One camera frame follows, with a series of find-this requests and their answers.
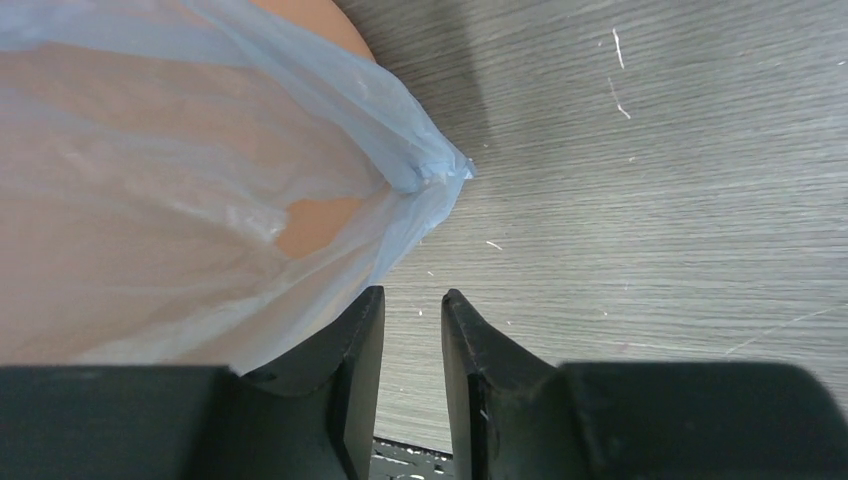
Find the orange round trash bin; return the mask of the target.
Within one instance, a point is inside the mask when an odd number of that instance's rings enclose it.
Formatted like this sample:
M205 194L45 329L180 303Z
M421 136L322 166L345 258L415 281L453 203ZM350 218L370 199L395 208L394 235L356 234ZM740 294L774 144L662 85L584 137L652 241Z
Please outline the orange round trash bin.
M340 48L374 61L359 31L332 0L255 0L260 8L308 30ZM300 200L287 209L288 225L277 246L291 258L303 258L329 246L363 201L353 197Z

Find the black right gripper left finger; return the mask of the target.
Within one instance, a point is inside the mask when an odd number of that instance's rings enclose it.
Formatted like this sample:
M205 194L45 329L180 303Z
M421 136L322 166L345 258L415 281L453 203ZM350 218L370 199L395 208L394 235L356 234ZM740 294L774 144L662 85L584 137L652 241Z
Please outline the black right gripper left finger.
M365 479L384 291L245 374L218 366L1 371L5 479Z

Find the light blue trash bag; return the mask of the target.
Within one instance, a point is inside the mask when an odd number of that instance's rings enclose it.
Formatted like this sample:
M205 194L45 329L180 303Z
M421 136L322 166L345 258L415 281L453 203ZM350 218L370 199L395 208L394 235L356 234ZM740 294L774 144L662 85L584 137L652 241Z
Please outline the light blue trash bag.
M473 173L396 76L254 1L5 1L1 360L251 370ZM337 197L363 203L329 246L277 246Z

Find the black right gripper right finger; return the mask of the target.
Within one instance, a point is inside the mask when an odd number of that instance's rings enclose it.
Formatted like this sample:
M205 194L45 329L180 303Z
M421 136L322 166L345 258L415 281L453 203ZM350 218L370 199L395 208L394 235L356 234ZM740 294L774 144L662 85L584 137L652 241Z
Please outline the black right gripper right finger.
M456 290L441 335L459 479L843 479L847 422L769 362L546 363Z

